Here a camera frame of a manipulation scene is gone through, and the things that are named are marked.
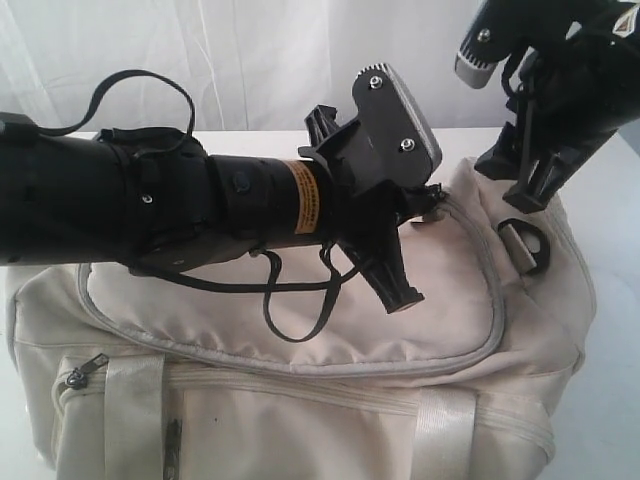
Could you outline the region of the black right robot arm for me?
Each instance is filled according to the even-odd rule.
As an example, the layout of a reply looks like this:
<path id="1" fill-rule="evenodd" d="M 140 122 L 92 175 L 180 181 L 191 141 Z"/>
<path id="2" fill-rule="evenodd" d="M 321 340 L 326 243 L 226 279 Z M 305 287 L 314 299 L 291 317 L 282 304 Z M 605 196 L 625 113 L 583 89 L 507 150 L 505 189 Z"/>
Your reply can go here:
<path id="1" fill-rule="evenodd" d="M 632 1 L 486 1 L 461 52 L 475 66 L 504 65 L 515 120 L 476 170 L 509 180 L 504 200 L 547 208 L 623 126 L 639 118 L 639 5 Z"/>

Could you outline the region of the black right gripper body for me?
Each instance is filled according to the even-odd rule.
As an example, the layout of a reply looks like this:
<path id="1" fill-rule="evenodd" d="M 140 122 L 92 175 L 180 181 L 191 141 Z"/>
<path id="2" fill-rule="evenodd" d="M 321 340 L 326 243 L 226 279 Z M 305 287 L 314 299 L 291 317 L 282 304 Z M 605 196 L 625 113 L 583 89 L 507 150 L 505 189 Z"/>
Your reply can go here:
<path id="1" fill-rule="evenodd" d="M 558 153 L 583 165 L 639 117 L 636 1 L 522 1 L 522 37 L 502 78 L 520 165 Z"/>

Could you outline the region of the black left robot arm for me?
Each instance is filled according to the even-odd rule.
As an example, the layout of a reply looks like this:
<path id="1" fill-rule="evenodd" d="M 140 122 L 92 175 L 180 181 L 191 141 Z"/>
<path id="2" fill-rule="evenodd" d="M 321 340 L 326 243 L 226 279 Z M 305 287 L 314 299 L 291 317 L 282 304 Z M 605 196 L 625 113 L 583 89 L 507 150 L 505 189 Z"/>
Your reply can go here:
<path id="1" fill-rule="evenodd" d="M 244 255 L 316 245 L 341 249 L 388 312 L 421 300 L 408 284 L 399 227 L 427 213 L 442 153 L 402 110 L 332 108 L 309 118 L 295 160 L 211 155 L 174 128 L 104 130 L 91 139 L 1 117 L 1 262 L 117 262 L 138 275 L 216 293 L 278 291 L 207 283 L 190 271 Z"/>

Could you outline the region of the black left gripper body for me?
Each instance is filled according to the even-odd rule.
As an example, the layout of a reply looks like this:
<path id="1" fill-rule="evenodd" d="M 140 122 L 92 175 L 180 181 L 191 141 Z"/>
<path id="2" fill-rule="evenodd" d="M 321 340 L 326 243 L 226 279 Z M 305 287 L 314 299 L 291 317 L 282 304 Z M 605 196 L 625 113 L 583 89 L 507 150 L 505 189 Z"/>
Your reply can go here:
<path id="1" fill-rule="evenodd" d="M 310 146 L 299 152 L 326 167 L 335 199 L 334 226 L 343 242 L 395 231 L 402 188 L 382 175 L 380 158 L 356 117 L 337 123 L 337 109 L 316 106 L 305 118 Z"/>

